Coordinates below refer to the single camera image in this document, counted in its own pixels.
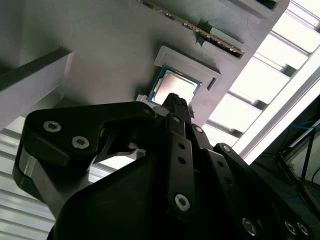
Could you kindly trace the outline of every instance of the cable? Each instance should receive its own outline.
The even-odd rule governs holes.
[[[313,124],[314,121],[306,121],[301,124],[291,124],[292,127],[297,128],[297,129],[318,129],[320,128],[320,124],[316,126],[305,126],[306,124]]]
[[[314,182],[314,179],[319,171],[320,171],[320,167],[315,171],[315,173],[313,174],[312,179],[311,179],[312,186],[317,190],[320,190],[320,189],[317,187],[316,183]]]

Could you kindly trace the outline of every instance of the screw hole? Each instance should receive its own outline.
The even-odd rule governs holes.
[[[232,181],[231,181],[229,178],[225,177],[224,179],[225,179],[225,181],[226,181],[227,184],[229,184],[229,185],[232,184]]]
[[[178,122],[178,123],[181,122],[181,120],[180,120],[178,117],[176,117],[176,116],[174,116],[173,119],[174,119],[176,122]]]
[[[76,143],[77,143],[77,144],[80,144],[80,145],[85,145],[86,142],[83,141],[82,139],[77,139],[77,140],[76,140]]]
[[[182,157],[178,157],[178,160],[181,164],[186,164],[186,160],[184,160]]]
[[[143,108],[143,111],[148,114],[148,115],[151,115],[151,111],[148,109],[148,108]]]
[[[185,145],[183,145],[182,143],[179,143],[178,145],[181,149],[186,149]]]
[[[224,167],[225,165],[222,163],[222,162],[220,162],[220,161],[218,161],[218,165],[220,166],[220,167]]]
[[[54,123],[50,123],[50,124],[48,125],[48,128],[50,128],[50,129],[57,129],[58,126],[57,126],[56,124],[54,124]]]

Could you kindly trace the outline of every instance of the metal screw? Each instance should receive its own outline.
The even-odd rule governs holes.
[[[72,138],[71,143],[76,149],[86,149],[90,145],[88,139],[83,136],[75,136]]]
[[[59,123],[57,123],[56,121],[46,121],[43,124],[43,127],[46,131],[48,131],[50,133],[56,133],[61,130],[61,125]]]
[[[176,116],[174,116],[173,117],[173,119],[176,121],[176,122],[178,122],[178,123],[180,123],[181,121],[180,121],[180,119],[179,118],[177,118]]]
[[[195,130],[197,130],[199,133],[202,133],[202,132],[203,132],[203,130],[202,130],[200,127],[198,127],[198,126],[195,126],[194,128],[195,128]]]
[[[174,200],[175,200],[175,204],[181,211],[186,212],[190,209],[190,202],[188,198],[186,198],[184,195],[177,194]]]
[[[248,219],[248,218],[243,218],[242,219],[242,224],[245,228],[245,230],[251,235],[251,236],[256,236],[257,235],[257,229],[255,225]]]
[[[223,148],[223,150],[225,150],[227,153],[230,153],[230,152],[231,152],[230,148],[227,147],[227,146],[225,146],[225,145],[223,145],[222,148]]]
[[[297,230],[290,222],[286,221],[284,222],[284,224],[290,233],[292,233],[293,235],[297,235]]]
[[[303,232],[307,236],[309,235],[308,229],[301,222],[298,222],[297,225],[298,225],[299,229],[301,230],[301,232]]]
[[[151,114],[152,114],[152,112],[151,112],[150,109],[148,109],[148,108],[143,108],[143,111],[144,111],[146,114],[148,114],[148,115],[151,115]]]

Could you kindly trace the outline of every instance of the blue cable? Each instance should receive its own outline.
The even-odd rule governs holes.
[[[317,126],[300,126],[300,125],[292,124],[292,127],[297,128],[297,129],[318,129],[318,128],[320,128],[320,124]]]
[[[306,122],[298,124],[298,125],[291,124],[291,126],[294,128],[297,128],[297,129],[318,129],[318,128],[320,128],[320,124],[318,124],[317,126],[305,126],[306,124],[311,124],[313,122],[314,121],[306,121]]]
[[[313,191],[310,192],[310,194],[313,194],[315,192],[318,192],[318,189],[315,189]],[[299,196],[289,196],[289,197],[283,197],[282,200],[294,200],[294,199],[299,199]]]

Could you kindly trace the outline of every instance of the gray panel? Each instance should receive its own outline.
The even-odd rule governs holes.
[[[44,218],[41,219],[37,216],[27,215],[25,213],[17,211],[14,208],[9,208],[1,205],[0,216],[2,220],[17,223],[19,225],[23,225],[35,230],[47,232],[47,234],[50,232],[51,228],[54,225],[54,222],[52,220],[45,220]]]
[[[0,206],[16,209],[31,215],[37,215],[48,220],[55,220],[49,208],[42,202],[23,199],[18,195],[3,190],[0,190]]]
[[[14,222],[5,221],[0,219],[0,231],[6,232],[12,235],[30,238],[33,240],[46,240],[48,234],[46,232],[30,229],[23,225],[19,225]]]
[[[0,75],[0,130],[24,114],[65,79],[71,54],[58,49]]]
[[[0,239],[3,239],[3,240],[31,240],[31,238],[28,238],[28,237],[21,237],[16,234],[10,234],[10,233],[1,232],[1,231],[0,231]]]
[[[0,1],[0,74],[19,66],[24,10],[25,0]]]
[[[1,189],[13,193],[13,194],[17,194],[17,195],[21,195],[23,197],[27,197],[30,199],[35,200],[35,198],[33,196],[31,196],[30,194],[26,193],[25,191],[21,190],[17,184],[15,183],[14,179],[12,178],[12,176],[10,175],[6,175],[4,176],[3,173],[0,172],[0,183],[1,183]]]
[[[214,27],[249,47],[252,56],[275,21],[259,24],[218,0],[157,0],[170,4],[178,16],[197,25],[212,20]],[[155,80],[153,66],[159,48],[166,45],[223,75],[212,93],[214,109],[239,75],[234,64],[197,43],[197,36],[136,0],[28,1],[21,61],[37,58],[54,46],[75,52],[66,97],[85,104],[134,101],[138,91],[148,95]]]

